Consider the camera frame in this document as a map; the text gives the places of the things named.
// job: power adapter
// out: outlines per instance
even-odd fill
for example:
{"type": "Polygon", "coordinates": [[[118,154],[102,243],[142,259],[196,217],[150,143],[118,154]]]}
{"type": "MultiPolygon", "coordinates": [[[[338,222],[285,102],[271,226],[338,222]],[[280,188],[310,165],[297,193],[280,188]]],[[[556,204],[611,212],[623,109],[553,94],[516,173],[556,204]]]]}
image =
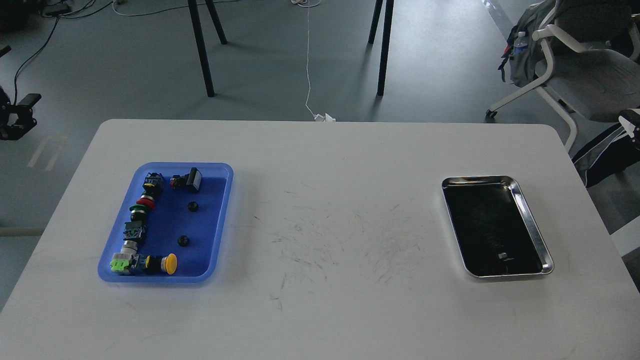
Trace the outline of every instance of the power adapter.
{"type": "Polygon", "coordinates": [[[64,15],[70,12],[71,12],[71,7],[67,3],[60,3],[52,6],[47,6],[47,9],[44,14],[46,16],[59,16],[59,15],[64,15]]]}

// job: backpack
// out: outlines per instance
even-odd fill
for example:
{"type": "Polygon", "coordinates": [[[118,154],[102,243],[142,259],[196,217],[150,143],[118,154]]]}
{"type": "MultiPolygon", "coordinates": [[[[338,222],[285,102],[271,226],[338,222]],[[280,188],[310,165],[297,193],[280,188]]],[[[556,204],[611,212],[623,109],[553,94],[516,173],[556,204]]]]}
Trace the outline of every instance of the backpack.
{"type": "Polygon", "coordinates": [[[530,5],[520,17],[520,20],[511,28],[511,33],[507,38],[507,47],[502,55],[502,63],[498,67],[502,74],[502,82],[504,80],[504,66],[509,62],[511,68],[511,80],[517,87],[523,87],[534,81],[536,76],[536,64],[545,58],[542,48],[538,46],[540,41],[533,41],[531,38],[534,31],[540,28],[540,24],[544,18],[553,10],[556,0],[544,0],[541,3],[530,5]],[[527,49],[519,54],[513,54],[513,43],[518,38],[518,33],[524,31],[526,33],[527,49]]]}

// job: yellow mushroom button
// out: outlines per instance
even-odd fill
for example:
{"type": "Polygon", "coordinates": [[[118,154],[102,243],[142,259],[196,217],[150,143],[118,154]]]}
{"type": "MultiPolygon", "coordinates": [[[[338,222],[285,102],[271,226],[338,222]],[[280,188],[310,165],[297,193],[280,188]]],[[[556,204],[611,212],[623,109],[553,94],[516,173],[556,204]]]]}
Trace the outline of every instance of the yellow mushroom button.
{"type": "Polygon", "coordinates": [[[171,253],[162,259],[160,265],[162,271],[169,275],[173,275],[175,269],[178,267],[178,258],[176,258],[175,254],[171,253]]]}

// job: water bottle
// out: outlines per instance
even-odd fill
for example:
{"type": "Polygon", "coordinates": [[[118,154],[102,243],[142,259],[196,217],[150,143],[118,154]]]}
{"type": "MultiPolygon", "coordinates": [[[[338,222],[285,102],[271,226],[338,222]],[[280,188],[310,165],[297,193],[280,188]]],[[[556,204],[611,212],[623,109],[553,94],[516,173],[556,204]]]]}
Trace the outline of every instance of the water bottle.
{"type": "Polygon", "coordinates": [[[525,36],[527,36],[527,33],[524,32],[524,31],[520,31],[518,33],[518,38],[513,43],[513,54],[514,55],[520,54],[521,52],[525,51],[527,49],[527,47],[529,46],[529,44],[527,44],[527,39],[525,38],[525,36]]]}

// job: plastic tray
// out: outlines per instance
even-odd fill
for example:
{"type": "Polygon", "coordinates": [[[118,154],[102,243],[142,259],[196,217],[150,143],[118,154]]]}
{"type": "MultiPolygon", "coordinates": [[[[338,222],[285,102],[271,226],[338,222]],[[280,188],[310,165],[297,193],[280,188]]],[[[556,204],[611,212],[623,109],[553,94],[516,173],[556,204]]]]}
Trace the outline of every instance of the plastic tray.
{"type": "Polygon", "coordinates": [[[224,163],[147,163],[138,168],[131,179],[122,201],[111,234],[98,262],[98,275],[107,282],[200,282],[211,276],[216,268],[218,249],[234,172],[224,163]],[[171,189],[169,179],[174,174],[188,174],[191,167],[202,173],[200,191],[191,193],[185,188],[171,189]],[[111,272],[109,262],[113,253],[123,245],[124,223],[129,220],[129,206],[135,204],[143,191],[142,184],[149,172],[159,172],[165,181],[164,192],[156,199],[156,208],[149,212],[147,241],[138,252],[142,254],[168,255],[174,253],[178,267],[173,275],[118,275],[111,272]],[[187,204],[195,201],[196,212],[190,212],[187,204]],[[189,237],[190,243],[181,247],[180,235],[189,237]]]}

